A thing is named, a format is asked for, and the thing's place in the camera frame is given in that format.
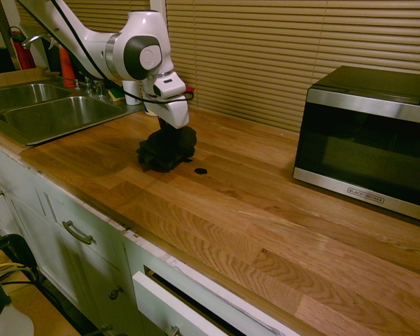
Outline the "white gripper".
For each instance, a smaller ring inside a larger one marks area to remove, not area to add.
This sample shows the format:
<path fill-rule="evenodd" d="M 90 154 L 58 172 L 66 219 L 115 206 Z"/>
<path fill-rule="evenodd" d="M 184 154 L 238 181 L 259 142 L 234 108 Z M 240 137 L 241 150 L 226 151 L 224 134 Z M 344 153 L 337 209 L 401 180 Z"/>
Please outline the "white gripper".
<path fill-rule="evenodd" d="M 158 104 L 155 114 L 159 117 L 157 119 L 163 133 L 169 130 L 169 124 L 180 129 L 189 123 L 188 103 L 183 95 Z"/>

